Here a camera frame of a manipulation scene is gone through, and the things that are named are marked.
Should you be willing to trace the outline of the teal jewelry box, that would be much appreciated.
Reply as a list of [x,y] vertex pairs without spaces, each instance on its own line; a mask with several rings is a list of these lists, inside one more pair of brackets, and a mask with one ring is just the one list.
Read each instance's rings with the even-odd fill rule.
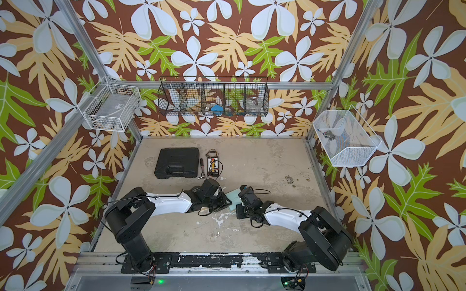
[[236,210],[236,205],[241,204],[241,199],[239,197],[240,192],[240,189],[235,189],[226,194],[227,199],[232,202],[232,204],[228,206],[230,212],[234,212]]

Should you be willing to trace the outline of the white drawer jewelry box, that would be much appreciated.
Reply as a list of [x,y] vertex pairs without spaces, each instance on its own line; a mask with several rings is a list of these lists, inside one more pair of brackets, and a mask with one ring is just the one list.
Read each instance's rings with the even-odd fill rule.
[[201,217],[208,216],[210,214],[211,214],[211,211],[208,207],[202,207],[198,212],[198,215],[200,215]]

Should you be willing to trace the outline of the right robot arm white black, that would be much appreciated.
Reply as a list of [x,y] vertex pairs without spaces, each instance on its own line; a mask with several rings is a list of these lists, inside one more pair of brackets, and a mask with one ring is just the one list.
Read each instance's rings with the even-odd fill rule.
[[282,252],[280,267],[297,272],[301,267],[319,263],[336,271],[352,248],[354,238],[325,208],[297,210],[273,201],[262,201],[250,186],[240,187],[241,203],[236,206],[238,219],[249,219],[258,227],[277,226],[302,235],[303,241],[293,241]]

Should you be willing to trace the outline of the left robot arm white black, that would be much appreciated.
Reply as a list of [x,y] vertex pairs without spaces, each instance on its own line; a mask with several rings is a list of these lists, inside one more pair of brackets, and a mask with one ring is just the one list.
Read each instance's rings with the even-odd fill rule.
[[178,194],[156,195],[140,187],[132,189],[122,199],[110,203],[104,212],[108,228],[125,249],[122,272],[144,274],[161,266],[161,259],[150,250],[141,233],[150,218],[170,213],[201,212],[202,209],[210,215],[232,204],[214,179],[205,179],[202,185]]

